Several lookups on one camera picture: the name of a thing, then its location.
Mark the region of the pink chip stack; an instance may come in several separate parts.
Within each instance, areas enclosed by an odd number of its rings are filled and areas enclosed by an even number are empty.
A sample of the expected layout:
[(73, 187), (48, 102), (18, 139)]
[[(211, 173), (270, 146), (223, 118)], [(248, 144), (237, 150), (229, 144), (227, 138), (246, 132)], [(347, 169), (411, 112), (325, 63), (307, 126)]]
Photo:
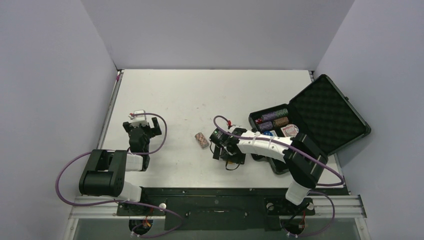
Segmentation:
[(198, 142), (199, 146), (202, 149), (205, 149), (210, 145), (207, 138), (204, 136), (202, 132), (198, 132), (197, 134), (195, 134), (194, 138), (196, 139), (196, 141)]

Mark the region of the blue small blind button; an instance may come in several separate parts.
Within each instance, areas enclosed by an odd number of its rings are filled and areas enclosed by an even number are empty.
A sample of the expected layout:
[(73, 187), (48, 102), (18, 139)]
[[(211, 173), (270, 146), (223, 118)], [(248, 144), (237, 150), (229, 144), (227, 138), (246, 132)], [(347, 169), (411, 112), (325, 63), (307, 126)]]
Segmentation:
[(274, 134), (271, 131), (264, 131), (262, 134), (266, 136), (270, 136), (270, 137), (274, 136)]

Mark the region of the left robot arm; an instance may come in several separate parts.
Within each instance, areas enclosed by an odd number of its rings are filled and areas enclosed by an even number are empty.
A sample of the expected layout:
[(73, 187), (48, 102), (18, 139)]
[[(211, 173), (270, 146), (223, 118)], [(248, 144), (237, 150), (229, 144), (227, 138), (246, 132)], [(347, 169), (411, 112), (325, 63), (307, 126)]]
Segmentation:
[(94, 149), (91, 151), (80, 177), (78, 188), (88, 196), (107, 196), (115, 200), (130, 201), (129, 208), (136, 215), (149, 209), (149, 201), (142, 197), (143, 188), (126, 181), (127, 172), (144, 172), (150, 163), (151, 139), (162, 135), (158, 119), (134, 117), (123, 123), (128, 134), (128, 150)]

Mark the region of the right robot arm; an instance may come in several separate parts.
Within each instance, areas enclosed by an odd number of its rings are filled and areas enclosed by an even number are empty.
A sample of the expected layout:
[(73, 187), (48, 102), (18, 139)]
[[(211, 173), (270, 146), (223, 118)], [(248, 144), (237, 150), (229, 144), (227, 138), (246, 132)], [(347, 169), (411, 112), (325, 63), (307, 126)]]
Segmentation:
[(283, 162), (293, 178), (282, 199), (282, 207), (289, 214), (302, 207), (328, 163), (328, 157), (303, 133), (278, 137), (240, 127), (232, 127), (232, 132), (216, 128), (209, 139), (216, 146), (214, 159), (242, 164), (246, 155), (251, 154)]

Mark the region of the black poker set case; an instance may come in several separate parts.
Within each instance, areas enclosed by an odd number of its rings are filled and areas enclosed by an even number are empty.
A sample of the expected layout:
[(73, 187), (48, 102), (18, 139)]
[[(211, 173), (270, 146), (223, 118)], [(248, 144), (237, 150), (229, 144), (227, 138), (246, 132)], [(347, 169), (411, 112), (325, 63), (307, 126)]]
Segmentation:
[[(256, 119), (262, 115), (288, 110), (289, 124), (309, 136), (328, 156), (368, 136), (372, 129), (326, 74), (320, 75), (288, 103), (251, 112), (248, 121), (253, 131), (259, 131)], [(284, 136), (282, 127), (273, 127), (277, 136)]]

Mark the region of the purple chip stack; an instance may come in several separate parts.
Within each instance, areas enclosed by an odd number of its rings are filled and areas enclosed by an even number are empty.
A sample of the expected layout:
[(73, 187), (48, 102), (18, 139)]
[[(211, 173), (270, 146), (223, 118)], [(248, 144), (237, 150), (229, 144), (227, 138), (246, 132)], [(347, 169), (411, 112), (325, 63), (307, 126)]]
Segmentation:
[(271, 121), (262, 122), (258, 124), (258, 129), (260, 132), (269, 131), (269, 130), (272, 130), (273, 128), (274, 128), (274, 125)]
[(263, 122), (269, 122), (269, 121), (277, 119), (278, 117), (279, 117), (279, 115), (277, 114), (276, 111), (274, 111), (274, 112), (269, 112), (269, 113), (263, 114), (261, 116), (261, 119), (262, 119)]

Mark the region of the brown chip stack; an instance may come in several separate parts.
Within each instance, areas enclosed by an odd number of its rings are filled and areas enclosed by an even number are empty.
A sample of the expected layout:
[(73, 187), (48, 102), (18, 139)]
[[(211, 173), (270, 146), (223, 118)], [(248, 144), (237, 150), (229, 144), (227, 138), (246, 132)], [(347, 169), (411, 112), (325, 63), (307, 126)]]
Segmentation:
[(277, 128), (277, 127), (284, 127), (284, 126), (288, 125), (289, 122), (290, 122), (289, 121), (289, 118), (286, 117), (286, 116), (284, 116), (284, 117), (280, 117), (280, 118), (274, 119), (272, 121), (272, 124), (273, 124), (273, 127), (274, 128)]

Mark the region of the red playing card deck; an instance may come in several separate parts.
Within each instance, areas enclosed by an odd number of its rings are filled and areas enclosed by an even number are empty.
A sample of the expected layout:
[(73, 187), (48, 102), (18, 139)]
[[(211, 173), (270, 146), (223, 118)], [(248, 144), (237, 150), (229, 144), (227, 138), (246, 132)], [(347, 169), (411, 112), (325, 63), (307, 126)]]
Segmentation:
[(299, 133), (299, 128), (294, 124), (288, 124), (280, 128), (284, 137), (295, 137)]

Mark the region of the dark green chip stack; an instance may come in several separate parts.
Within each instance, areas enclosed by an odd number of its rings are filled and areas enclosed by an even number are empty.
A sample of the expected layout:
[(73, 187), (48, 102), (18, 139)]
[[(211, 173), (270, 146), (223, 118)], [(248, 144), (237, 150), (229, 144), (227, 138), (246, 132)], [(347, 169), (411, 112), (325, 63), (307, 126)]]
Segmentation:
[(289, 115), (289, 111), (287, 108), (279, 109), (275, 112), (277, 118), (287, 117)]

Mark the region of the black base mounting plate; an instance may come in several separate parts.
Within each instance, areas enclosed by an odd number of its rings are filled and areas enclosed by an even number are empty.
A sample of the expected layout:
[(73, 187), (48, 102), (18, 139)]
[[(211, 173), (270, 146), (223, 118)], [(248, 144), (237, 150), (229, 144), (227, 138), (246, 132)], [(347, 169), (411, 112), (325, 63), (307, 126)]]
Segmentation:
[(157, 188), (143, 189), (142, 203), (165, 204), (184, 218), (181, 231), (279, 231), (281, 224), (303, 212), (283, 197), (285, 188)]

